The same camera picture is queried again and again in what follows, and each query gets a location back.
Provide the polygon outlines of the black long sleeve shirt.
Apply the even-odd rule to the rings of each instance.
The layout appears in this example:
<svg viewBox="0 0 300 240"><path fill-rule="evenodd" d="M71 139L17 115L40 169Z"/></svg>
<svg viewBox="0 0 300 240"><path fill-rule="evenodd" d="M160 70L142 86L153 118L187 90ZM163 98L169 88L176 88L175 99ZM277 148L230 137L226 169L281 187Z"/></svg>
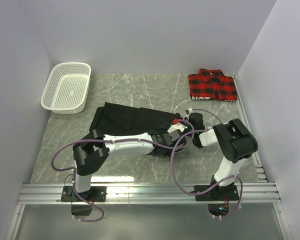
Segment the black long sleeve shirt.
<svg viewBox="0 0 300 240"><path fill-rule="evenodd" d="M134 136L152 130L168 129L174 116L174 113L160 110L106 102L96 109L89 133L99 130L103 135ZM175 146L182 147L184 144L186 140L179 138Z"/></svg>

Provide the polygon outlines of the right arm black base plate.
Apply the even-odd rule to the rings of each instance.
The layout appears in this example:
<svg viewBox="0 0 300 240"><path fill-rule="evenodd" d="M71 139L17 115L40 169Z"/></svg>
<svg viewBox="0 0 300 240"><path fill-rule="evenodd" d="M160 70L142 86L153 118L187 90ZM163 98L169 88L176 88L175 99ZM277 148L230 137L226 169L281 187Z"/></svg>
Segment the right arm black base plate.
<svg viewBox="0 0 300 240"><path fill-rule="evenodd" d="M195 200L197 202L237 201L239 200L239 193L237 187L234 184L225 187L216 186L207 193L196 196Z"/></svg>

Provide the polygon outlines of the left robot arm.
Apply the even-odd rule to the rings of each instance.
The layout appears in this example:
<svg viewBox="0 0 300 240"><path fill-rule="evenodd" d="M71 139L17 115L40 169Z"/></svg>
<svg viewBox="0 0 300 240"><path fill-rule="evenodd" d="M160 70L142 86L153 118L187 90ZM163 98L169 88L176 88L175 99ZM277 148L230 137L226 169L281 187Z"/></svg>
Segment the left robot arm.
<svg viewBox="0 0 300 240"><path fill-rule="evenodd" d="M73 147L76 173L73 195L79 201L86 201L91 195L91 178L108 157L122 155L170 156L177 140L189 130L189 126L175 121L166 132L151 130L130 135L113 136L93 130Z"/></svg>

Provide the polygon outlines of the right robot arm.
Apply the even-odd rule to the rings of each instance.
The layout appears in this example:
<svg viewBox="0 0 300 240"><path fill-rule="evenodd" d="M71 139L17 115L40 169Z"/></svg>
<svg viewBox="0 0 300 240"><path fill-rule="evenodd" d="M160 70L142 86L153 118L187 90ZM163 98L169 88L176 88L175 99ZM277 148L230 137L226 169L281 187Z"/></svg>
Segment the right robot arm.
<svg viewBox="0 0 300 240"><path fill-rule="evenodd" d="M197 148L219 145L223 158L210 187L210 194L216 200L228 194L227 187L234 183L242 165L258 150L257 140L238 118L206 128L202 114L192 112L185 119L174 119L167 131L193 134Z"/></svg>

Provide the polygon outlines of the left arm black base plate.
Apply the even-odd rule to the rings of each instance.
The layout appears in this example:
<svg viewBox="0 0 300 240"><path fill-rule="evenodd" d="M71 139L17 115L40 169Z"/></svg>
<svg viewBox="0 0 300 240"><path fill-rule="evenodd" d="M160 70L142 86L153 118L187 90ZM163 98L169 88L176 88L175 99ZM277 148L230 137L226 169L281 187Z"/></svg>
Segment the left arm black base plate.
<svg viewBox="0 0 300 240"><path fill-rule="evenodd" d="M106 186L92 186L90 190L79 193L79 195L89 202L105 202L107 194ZM73 186L66 185L62 189L61 202L82 202L75 194Z"/></svg>

